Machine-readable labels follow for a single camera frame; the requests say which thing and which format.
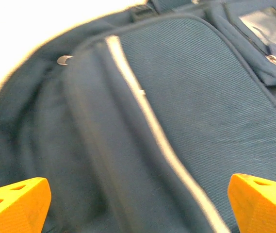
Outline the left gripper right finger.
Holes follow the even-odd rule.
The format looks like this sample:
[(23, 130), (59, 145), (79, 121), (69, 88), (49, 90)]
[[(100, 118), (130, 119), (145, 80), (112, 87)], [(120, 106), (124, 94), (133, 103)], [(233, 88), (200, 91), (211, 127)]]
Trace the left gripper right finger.
[(227, 194), (240, 233), (276, 233), (275, 181), (235, 173)]

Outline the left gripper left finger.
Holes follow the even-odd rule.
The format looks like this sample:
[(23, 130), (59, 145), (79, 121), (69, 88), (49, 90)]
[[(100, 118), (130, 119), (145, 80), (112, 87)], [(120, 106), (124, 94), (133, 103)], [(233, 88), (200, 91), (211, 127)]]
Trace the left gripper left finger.
[(0, 233), (41, 233), (50, 202), (46, 178), (0, 187)]

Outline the navy blue backpack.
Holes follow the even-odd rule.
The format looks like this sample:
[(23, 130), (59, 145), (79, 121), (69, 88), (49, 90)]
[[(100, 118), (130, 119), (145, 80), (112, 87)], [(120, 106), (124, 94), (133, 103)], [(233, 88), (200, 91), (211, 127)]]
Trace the navy blue backpack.
[(39, 47), (0, 89), (0, 187), (39, 233), (241, 233), (276, 181), (276, 0), (147, 0)]

